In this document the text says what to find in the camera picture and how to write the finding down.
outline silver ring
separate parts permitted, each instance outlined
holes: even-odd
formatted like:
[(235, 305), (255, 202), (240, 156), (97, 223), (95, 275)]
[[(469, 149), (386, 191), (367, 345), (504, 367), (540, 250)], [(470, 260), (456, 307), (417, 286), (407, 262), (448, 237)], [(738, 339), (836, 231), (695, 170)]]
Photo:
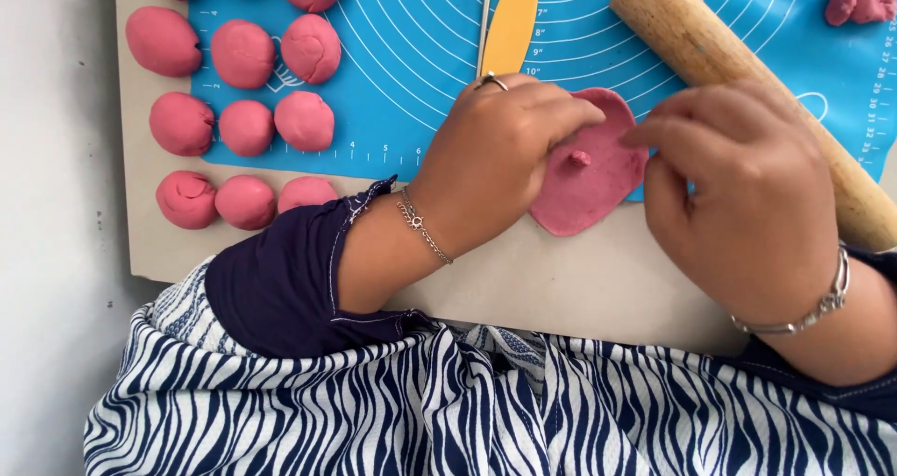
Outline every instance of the silver ring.
[(477, 86), (474, 87), (474, 90), (476, 91), (476, 90), (479, 89), (480, 87), (482, 87), (482, 86), (484, 86), (484, 85), (486, 85), (486, 84), (489, 84), (489, 83), (492, 83), (492, 84), (498, 84), (499, 87), (501, 87), (501, 90), (502, 90), (502, 91), (507, 91), (507, 90), (508, 90), (508, 86), (505, 85), (504, 82), (500, 81), (500, 80), (498, 79), (498, 77), (496, 77), (495, 74), (492, 73), (492, 71), (490, 71), (489, 73), (486, 73), (485, 75), (483, 75), (482, 77), (480, 77), (480, 81), (479, 81), (479, 83), (477, 84)]

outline sleeve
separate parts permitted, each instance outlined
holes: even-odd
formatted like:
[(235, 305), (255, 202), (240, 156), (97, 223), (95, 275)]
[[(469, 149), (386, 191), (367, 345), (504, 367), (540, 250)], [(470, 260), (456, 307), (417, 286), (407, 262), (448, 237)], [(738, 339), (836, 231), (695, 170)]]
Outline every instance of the sleeve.
[(336, 274), (346, 232), (395, 181), (291, 209), (212, 259), (206, 295), (230, 337), (257, 355), (307, 358), (399, 341), (426, 323), (417, 310), (357, 315), (339, 309)]
[[(891, 283), (897, 284), (897, 253), (870, 253), (850, 248), (847, 251), (854, 259), (869, 264)], [(718, 359), (813, 399), (872, 418), (897, 422), (897, 369), (865, 384), (829, 386), (803, 376), (775, 350), (753, 336), (740, 356)]]

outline striped fabric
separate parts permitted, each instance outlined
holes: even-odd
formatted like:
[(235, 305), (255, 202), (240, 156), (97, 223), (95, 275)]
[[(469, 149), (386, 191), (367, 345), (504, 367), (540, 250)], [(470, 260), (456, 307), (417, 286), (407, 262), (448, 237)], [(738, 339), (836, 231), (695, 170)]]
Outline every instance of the striped fabric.
[(439, 324), (323, 358), (249, 355), (204, 271), (135, 313), (84, 429), (88, 475), (897, 471), (897, 425), (667, 348)]

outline blue silicone baking mat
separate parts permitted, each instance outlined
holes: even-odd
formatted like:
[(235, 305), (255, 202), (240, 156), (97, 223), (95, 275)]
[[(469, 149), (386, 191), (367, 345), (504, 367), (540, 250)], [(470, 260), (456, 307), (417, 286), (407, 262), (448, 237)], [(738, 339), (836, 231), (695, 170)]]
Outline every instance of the blue silicone baking mat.
[[(492, 0), (494, 8), (498, 0)], [(704, 0), (877, 180), (895, 138), (897, 24), (824, 22), (827, 0)], [(684, 87), (608, 8), (610, 0), (539, 0), (522, 72), (575, 91), (619, 92), (637, 119)], [(267, 86), (243, 91), (222, 82), (208, 51), (230, 19), (261, 25), (278, 45), (303, 12), (285, 0), (193, 0), (189, 21), (204, 49), (192, 93), (216, 114), (239, 99), (272, 109), (289, 92), (318, 92), (334, 111), (333, 145), (302, 153), (275, 138), (258, 157), (220, 141), (210, 163), (364, 178), (411, 180), (454, 96), (474, 79), (481, 0), (339, 0), (323, 13), (342, 41), (330, 81), (309, 85), (278, 58)], [(630, 199), (641, 198), (641, 190)]]

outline silver bangle bracelet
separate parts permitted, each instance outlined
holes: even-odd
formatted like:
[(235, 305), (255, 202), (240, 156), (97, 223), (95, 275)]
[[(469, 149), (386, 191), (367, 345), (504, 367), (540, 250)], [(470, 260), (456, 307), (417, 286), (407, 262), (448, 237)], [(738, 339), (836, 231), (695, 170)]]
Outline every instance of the silver bangle bracelet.
[(750, 324), (738, 320), (732, 315), (732, 323), (742, 333), (768, 335), (768, 334), (794, 334), (819, 321), (824, 314), (835, 312), (844, 307), (844, 299), (847, 296), (847, 287), (850, 286), (850, 262), (847, 250), (840, 248), (838, 251), (838, 272), (832, 284), (832, 291), (826, 294), (816, 307), (804, 318), (792, 323), (776, 324)]
[(453, 264), (454, 261), (447, 257), (445, 253), (442, 253), (440, 247), (436, 246), (436, 242), (433, 241), (433, 238), (430, 237), (430, 233), (428, 233), (427, 230), (423, 227), (423, 217), (418, 217), (414, 213), (414, 206), (411, 206), (411, 201), (408, 198), (408, 191), (405, 187), (402, 188), (402, 199), (405, 200), (405, 203), (399, 201), (398, 203), (396, 203), (396, 206), (398, 206), (398, 208), (402, 210), (402, 215), (405, 216), (405, 220), (408, 223), (408, 226), (411, 229), (420, 231), (423, 234), (423, 239), (427, 240), (427, 242), (430, 243), (430, 247), (433, 249), (433, 252), (436, 252), (436, 254), (440, 256), (440, 259), (442, 259), (443, 263), (450, 265)]

